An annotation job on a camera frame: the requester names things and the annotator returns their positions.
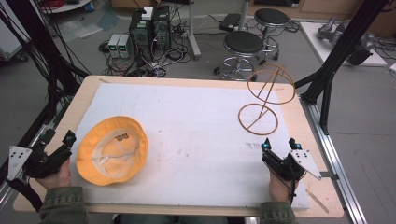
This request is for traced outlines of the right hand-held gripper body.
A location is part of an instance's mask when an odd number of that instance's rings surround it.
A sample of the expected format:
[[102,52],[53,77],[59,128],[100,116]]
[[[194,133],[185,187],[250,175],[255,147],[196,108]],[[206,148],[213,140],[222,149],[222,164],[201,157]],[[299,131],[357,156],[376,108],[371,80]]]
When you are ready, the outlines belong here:
[[293,149],[286,158],[280,159],[275,152],[267,149],[262,153],[262,161],[277,176],[286,181],[300,180],[306,172],[318,180],[322,179],[322,175],[309,150]]

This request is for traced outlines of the copper wire hat stand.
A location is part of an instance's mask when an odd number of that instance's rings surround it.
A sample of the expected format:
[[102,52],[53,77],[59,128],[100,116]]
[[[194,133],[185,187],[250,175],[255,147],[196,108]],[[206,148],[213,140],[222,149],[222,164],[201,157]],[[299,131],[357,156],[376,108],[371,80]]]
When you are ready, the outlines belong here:
[[260,65],[247,79],[247,90],[256,102],[239,109],[239,124],[245,131],[255,135],[274,133],[281,121],[276,108],[288,104],[296,96],[291,75],[276,64]]

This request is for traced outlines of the yellow bucket hat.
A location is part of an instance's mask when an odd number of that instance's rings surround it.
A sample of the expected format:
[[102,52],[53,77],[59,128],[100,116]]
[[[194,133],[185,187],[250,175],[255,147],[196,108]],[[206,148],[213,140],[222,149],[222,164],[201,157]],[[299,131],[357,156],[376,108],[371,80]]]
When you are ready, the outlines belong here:
[[97,186],[123,183],[144,167],[149,140],[141,125],[130,117],[104,119],[81,140],[76,158],[79,174]]

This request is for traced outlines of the person's right hand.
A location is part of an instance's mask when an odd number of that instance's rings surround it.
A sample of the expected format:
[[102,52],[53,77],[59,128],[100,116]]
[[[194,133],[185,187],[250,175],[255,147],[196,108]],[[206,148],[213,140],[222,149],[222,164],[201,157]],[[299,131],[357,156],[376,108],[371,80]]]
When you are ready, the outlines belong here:
[[275,173],[270,173],[269,194],[273,202],[288,203],[291,197],[291,181],[279,179]]

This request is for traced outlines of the grey equipment case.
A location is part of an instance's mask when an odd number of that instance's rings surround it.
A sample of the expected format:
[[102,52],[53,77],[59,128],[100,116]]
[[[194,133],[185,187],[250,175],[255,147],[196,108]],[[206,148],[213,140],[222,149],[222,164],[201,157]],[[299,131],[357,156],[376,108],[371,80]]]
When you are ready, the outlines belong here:
[[12,58],[16,58],[22,62],[28,61],[17,37],[0,20],[0,62],[8,62]]

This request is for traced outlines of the black stool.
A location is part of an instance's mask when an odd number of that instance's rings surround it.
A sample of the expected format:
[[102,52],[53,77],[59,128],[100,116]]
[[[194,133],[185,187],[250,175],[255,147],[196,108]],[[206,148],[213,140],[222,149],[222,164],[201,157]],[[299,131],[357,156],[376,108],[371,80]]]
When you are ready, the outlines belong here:
[[254,20],[262,27],[262,52],[264,55],[261,64],[266,63],[267,56],[270,52],[274,53],[273,59],[276,61],[279,56],[279,45],[276,40],[270,36],[270,33],[277,28],[284,27],[290,21],[290,18],[277,9],[261,8],[254,13]]
[[222,79],[247,80],[255,69],[250,59],[262,51],[262,40],[250,32],[234,31],[224,37],[223,47],[232,56],[219,63],[214,74],[221,75]]

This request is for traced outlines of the white board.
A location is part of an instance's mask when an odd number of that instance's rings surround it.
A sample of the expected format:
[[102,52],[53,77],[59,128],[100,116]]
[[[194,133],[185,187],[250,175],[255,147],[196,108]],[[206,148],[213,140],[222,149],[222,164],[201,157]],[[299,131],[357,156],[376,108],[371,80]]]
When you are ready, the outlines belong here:
[[[309,40],[311,47],[314,49],[314,52],[317,54],[319,60],[323,63],[330,52],[332,51],[333,44],[331,44],[328,40],[320,40],[317,37],[318,29],[322,26],[322,23],[315,22],[304,22],[300,23],[305,37]],[[372,55],[369,56],[361,66],[371,66],[371,67],[383,67],[387,63],[372,49]]]

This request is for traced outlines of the clear plastic sheet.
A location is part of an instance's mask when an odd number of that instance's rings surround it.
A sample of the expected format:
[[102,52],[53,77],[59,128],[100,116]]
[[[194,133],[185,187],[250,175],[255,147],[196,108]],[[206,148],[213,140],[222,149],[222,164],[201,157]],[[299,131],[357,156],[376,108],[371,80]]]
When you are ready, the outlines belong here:
[[84,25],[81,21],[67,21],[59,25],[63,40],[85,39],[102,31],[96,24]]

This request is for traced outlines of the person's legs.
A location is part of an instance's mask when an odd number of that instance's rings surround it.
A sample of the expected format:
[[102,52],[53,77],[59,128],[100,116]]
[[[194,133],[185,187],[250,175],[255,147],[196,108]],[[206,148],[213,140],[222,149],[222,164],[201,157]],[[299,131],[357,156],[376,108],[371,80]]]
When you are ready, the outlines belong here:
[[242,217],[118,214],[112,224],[246,224]]

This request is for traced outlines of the black computer tower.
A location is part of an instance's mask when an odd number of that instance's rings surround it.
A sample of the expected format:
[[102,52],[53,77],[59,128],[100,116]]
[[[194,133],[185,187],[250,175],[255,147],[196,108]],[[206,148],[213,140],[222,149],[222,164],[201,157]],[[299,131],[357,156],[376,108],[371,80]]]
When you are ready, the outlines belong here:
[[151,44],[153,40],[152,21],[142,19],[142,10],[137,10],[131,19],[129,33],[132,38],[134,54],[143,56],[147,61],[153,59]]
[[157,7],[152,20],[157,46],[160,49],[170,49],[170,7]]

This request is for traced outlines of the black flat device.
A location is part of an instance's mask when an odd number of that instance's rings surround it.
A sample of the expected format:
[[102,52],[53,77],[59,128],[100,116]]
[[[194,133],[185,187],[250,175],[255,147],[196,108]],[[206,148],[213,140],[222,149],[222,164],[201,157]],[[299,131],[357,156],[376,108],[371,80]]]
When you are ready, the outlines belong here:
[[219,28],[220,30],[231,32],[239,24],[239,21],[239,13],[227,14],[226,17],[220,22]]

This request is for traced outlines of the white round table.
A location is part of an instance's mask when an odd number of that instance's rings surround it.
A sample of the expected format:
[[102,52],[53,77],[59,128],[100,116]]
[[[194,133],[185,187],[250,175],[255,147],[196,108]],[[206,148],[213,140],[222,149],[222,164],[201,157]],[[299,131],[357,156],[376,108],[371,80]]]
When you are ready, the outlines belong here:
[[93,11],[94,3],[92,0],[42,0],[39,7],[46,14],[56,14],[79,8]]

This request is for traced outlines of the aluminium rail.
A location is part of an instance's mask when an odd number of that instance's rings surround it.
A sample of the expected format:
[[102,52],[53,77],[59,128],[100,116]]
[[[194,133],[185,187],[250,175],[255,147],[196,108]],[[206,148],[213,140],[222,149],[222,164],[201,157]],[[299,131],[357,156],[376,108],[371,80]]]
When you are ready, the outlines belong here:
[[[37,146],[40,146],[43,147],[45,151],[47,145],[40,145],[38,143],[38,138],[47,129],[52,129],[55,131],[61,118],[64,116],[67,107],[69,107],[69,104],[57,104],[54,114],[51,114],[50,106],[45,105],[43,110],[39,113],[38,117],[35,119],[16,147],[35,149]],[[7,203],[7,200],[9,199],[12,192],[17,191],[38,212],[43,203],[38,193],[32,188],[30,184],[30,179],[32,177],[29,177],[24,173],[20,173],[17,179],[11,181],[7,180],[8,153],[5,162],[0,166],[0,210]]]
[[320,111],[318,107],[316,105],[309,105],[304,101],[301,101],[301,105],[311,126],[311,130],[317,139],[319,151],[328,169],[327,172],[333,172],[339,176],[339,179],[332,181],[332,183],[335,186],[337,196],[350,223],[368,224],[332,139],[319,125]]

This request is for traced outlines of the black frame stand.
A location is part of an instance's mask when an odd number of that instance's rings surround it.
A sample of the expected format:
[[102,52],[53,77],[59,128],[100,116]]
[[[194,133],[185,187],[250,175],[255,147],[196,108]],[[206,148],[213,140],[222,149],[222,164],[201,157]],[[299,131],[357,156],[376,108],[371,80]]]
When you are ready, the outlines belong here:
[[333,47],[330,55],[322,66],[312,75],[295,83],[296,88],[309,84],[308,89],[301,95],[304,102],[315,105],[318,97],[322,96],[319,116],[319,127],[328,135],[328,117],[332,94],[333,78],[345,59],[352,53],[363,34],[368,30],[375,18],[390,0],[364,0],[351,19],[350,24]]
[[87,68],[82,70],[75,66],[70,54],[73,51],[58,36],[64,44],[69,59],[66,59],[55,45],[50,30],[43,22],[44,16],[31,0],[5,0],[11,12],[20,22],[18,25],[2,9],[0,3],[0,20],[8,30],[15,35],[22,48],[33,60],[41,76],[47,81],[48,103],[45,106],[45,122],[60,118],[57,111],[58,104],[67,108],[71,98],[77,93],[80,81],[91,73]]

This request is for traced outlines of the grey metal stand post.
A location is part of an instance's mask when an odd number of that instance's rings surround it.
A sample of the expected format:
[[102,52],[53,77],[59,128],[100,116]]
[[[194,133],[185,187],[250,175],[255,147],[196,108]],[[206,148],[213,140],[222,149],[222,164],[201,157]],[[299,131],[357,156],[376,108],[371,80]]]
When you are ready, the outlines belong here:
[[192,58],[199,60],[201,57],[201,51],[199,49],[197,40],[194,35],[194,0],[188,0],[189,2],[189,31],[188,39],[191,45]]

